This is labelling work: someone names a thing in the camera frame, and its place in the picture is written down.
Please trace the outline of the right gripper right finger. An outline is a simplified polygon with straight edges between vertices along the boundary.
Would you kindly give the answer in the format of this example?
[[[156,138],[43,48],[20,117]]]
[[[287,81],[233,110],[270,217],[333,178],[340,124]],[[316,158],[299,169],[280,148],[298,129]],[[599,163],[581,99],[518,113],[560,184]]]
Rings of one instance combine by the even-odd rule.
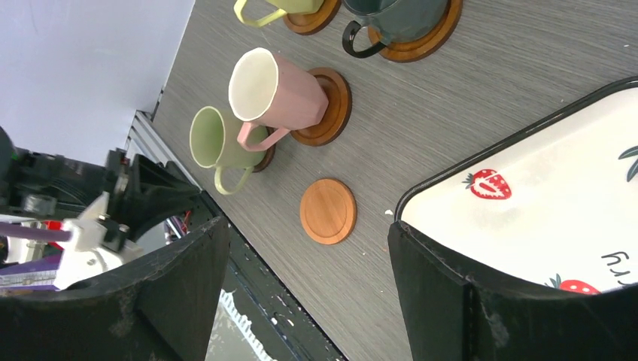
[[[387,236],[415,360],[635,360],[637,288],[598,296],[507,275],[397,221]]]

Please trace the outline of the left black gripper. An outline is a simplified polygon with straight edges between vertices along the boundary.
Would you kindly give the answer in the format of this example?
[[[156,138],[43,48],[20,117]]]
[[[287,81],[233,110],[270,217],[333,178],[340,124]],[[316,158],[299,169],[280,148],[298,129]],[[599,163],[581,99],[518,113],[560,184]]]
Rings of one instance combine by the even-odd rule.
[[[190,210],[200,188],[182,177],[173,161],[154,162],[142,154],[132,159],[116,149],[107,157],[110,194],[107,214],[138,239],[164,219]]]

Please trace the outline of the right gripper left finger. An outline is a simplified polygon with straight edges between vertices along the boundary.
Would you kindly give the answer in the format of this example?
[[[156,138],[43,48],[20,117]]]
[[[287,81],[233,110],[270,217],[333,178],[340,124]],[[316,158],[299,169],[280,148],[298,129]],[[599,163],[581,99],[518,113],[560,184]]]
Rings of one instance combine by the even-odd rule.
[[[215,217],[67,290],[1,299],[3,360],[203,360],[229,259]]]

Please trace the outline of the light green mug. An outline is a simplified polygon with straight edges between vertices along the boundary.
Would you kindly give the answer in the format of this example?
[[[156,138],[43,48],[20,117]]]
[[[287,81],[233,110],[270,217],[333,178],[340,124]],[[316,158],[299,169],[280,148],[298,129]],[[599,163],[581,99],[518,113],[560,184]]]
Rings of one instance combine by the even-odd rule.
[[[237,137],[242,125],[232,111],[205,106],[196,113],[190,126],[189,146],[194,162],[201,168],[214,170],[215,188],[226,196],[245,185],[266,152],[248,151],[240,145]],[[223,173],[230,169],[244,171],[234,187],[223,185]]]

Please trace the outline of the dark walnut coaster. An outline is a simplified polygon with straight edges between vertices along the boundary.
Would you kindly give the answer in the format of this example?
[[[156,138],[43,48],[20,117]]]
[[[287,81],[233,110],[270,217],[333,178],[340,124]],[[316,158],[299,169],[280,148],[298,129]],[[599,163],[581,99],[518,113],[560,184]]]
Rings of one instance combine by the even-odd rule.
[[[261,143],[264,139],[268,138],[273,132],[274,129],[267,126],[260,126],[258,129],[255,129],[254,132],[256,135],[252,135],[252,138],[256,140],[258,143]],[[261,161],[254,166],[253,173],[259,173],[265,170],[271,161],[274,159],[276,146],[271,146],[268,150],[266,150],[264,157]]]

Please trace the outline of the white strawberry serving tray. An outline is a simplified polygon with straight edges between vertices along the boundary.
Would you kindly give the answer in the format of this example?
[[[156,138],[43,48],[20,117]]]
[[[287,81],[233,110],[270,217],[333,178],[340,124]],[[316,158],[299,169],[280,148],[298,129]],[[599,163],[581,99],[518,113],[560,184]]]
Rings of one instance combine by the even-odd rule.
[[[637,79],[610,83],[418,184],[395,216],[507,275],[574,293],[637,283]]]

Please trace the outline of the pink white red-handled mug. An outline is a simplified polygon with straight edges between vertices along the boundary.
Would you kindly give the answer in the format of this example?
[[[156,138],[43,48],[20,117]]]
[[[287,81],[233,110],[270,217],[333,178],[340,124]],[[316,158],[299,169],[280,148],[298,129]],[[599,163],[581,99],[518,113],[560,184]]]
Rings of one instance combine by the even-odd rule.
[[[250,152],[268,150],[290,132],[319,124],[329,105],[315,76],[263,47],[235,64],[228,101],[242,121],[237,142]]]

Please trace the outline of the light orange coaster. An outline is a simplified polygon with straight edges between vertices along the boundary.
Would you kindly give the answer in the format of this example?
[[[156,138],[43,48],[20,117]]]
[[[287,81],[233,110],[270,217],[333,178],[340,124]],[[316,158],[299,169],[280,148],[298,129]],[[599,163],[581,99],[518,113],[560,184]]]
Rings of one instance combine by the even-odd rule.
[[[340,180],[316,180],[304,192],[299,218],[307,235],[320,244],[344,241],[357,221],[357,203],[353,193]]]

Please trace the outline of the glossy amber wooden coaster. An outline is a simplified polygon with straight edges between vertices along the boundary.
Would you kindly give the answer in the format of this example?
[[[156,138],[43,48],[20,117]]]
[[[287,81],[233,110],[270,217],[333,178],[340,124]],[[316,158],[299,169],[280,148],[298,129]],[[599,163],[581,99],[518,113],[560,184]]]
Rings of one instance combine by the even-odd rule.
[[[334,141],[347,126],[352,109],[352,94],[346,79],[331,68],[313,68],[308,73],[315,76],[327,95],[329,104],[319,124],[292,131],[291,135],[300,144],[320,147]]]

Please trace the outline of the yellow-green handled mug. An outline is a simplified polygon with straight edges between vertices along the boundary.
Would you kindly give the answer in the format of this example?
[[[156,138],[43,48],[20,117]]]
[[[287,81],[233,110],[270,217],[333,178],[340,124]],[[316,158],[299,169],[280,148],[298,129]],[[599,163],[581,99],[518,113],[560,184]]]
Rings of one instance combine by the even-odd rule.
[[[237,0],[233,5],[233,10],[241,23],[260,28],[289,14],[306,15],[316,13],[321,8],[324,0],[275,0],[268,1],[268,3],[274,6],[275,10],[257,20],[248,19],[243,15],[243,11],[248,4],[247,0]]]

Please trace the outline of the ridged wooden coaster three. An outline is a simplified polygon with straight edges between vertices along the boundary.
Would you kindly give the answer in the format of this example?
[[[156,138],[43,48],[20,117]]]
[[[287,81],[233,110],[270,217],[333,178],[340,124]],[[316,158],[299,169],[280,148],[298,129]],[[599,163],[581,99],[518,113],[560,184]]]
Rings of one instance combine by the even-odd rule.
[[[317,12],[312,14],[288,14],[284,23],[298,35],[313,35],[324,29],[341,7],[340,0],[325,0]]]

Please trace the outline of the ridged wooden coaster four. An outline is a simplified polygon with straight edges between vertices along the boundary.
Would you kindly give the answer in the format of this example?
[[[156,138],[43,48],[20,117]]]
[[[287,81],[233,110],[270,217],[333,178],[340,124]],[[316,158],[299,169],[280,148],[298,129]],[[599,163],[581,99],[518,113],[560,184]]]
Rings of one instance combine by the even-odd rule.
[[[390,43],[380,55],[391,62],[408,63],[421,60],[437,51],[451,36],[460,20],[463,0],[450,0],[438,24],[424,37],[415,41]]]

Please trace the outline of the dark green mug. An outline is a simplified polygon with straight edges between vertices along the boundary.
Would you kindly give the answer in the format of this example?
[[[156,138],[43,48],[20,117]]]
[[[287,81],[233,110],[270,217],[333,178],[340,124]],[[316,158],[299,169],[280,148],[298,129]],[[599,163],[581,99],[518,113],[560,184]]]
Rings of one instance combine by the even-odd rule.
[[[345,7],[355,16],[342,34],[343,50],[358,59],[381,52],[392,43],[416,41],[430,33],[448,10],[444,0],[351,0]],[[354,39],[361,28],[367,27],[380,34],[370,47],[357,51]]]

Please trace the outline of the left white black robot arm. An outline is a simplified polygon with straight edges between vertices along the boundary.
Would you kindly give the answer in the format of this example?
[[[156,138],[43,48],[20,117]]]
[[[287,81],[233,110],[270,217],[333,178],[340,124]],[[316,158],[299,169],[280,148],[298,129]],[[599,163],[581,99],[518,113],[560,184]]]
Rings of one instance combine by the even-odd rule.
[[[129,227],[133,240],[168,217],[190,210],[200,189],[181,179],[173,162],[109,151],[96,165],[15,147],[1,133],[1,213],[39,220],[75,218],[103,193],[106,214]]]

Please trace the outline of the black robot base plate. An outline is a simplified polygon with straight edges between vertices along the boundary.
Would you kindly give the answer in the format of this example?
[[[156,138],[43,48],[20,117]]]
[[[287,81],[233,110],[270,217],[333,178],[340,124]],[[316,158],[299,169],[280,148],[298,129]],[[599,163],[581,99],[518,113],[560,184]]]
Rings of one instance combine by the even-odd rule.
[[[188,229],[222,217],[229,259],[220,303],[261,360],[346,360],[210,195],[200,196]]]

